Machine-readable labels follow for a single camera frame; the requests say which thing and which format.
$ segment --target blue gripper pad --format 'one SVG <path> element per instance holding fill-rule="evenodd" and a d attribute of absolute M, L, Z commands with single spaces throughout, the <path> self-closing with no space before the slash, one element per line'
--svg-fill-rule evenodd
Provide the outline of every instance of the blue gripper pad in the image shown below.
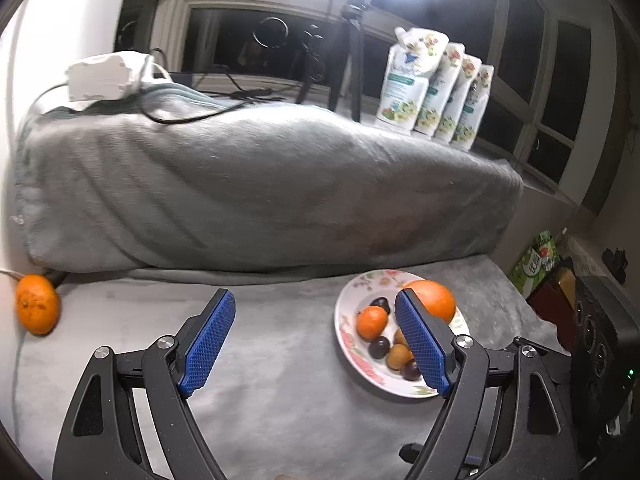
<path fill-rule="evenodd" d="M 404 292 L 398 293 L 395 309 L 398 326 L 409 343 L 424 382 L 445 396 L 451 388 L 445 373 L 445 355 L 416 308 L 424 307 L 414 306 Z"/>
<path fill-rule="evenodd" d="M 185 355 L 184 375 L 178 383 L 178 389 L 185 397 L 191 397 L 195 390 L 207 382 L 235 317 L 236 300 L 231 292 L 227 292 Z"/>

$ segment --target small brown fruit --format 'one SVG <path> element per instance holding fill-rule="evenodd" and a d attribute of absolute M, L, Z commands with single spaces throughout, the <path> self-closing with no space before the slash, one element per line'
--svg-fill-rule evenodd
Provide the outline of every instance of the small brown fruit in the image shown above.
<path fill-rule="evenodd" d="M 414 358 L 411 351 L 404 345 L 393 345 L 386 355 L 386 365 L 392 370 L 398 371 L 408 361 Z"/>
<path fill-rule="evenodd" d="M 400 329 L 396 330 L 396 333 L 394 334 L 394 343 L 396 343 L 397 345 L 404 345 L 409 348 L 409 343 L 404 338 L 404 334 Z"/>

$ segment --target black speaker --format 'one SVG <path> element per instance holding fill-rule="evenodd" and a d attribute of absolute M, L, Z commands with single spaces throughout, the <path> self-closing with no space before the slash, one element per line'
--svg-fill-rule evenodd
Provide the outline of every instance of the black speaker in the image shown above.
<path fill-rule="evenodd" d="M 640 374 L 640 312 L 604 276 L 577 278 L 575 299 L 570 393 L 578 450 L 588 460 L 616 433 Z"/>

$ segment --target tangerine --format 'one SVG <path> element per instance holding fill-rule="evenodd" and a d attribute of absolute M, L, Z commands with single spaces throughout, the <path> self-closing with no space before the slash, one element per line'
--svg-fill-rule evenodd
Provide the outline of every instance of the tangerine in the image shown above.
<path fill-rule="evenodd" d="M 385 329 L 388 315 L 381 306 L 368 306 L 356 318 L 356 330 L 360 337 L 371 341 Z"/>
<path fill-rule="evenodd" d="M 15 289 L 15 313 L 32 334 L 48 334 L 60 318 L 60 297 L 47 278 L 27 274 Z"/>
<path fill-rule="evenodd" d="M 451 323 L 456 315 L 456 298 L 446 286 L 431 280 L 415 280 L 403 288 L 414 291 L 428 313 L 442 318 L 445 323 Z"/>

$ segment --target white power adapter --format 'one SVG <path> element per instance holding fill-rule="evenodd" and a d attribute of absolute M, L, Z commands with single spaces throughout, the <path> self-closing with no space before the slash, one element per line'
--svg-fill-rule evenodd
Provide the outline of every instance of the white power adapter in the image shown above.
<path fill-rule="evenodd" d="M 164 78 L 154 79 L 154 67 Z M 69 100 L 116 101 L 140 90 L 142 83 L 171 82 L 171 76 L 149 54 L 125 51 L 87 57 L 66 70 Z"/>

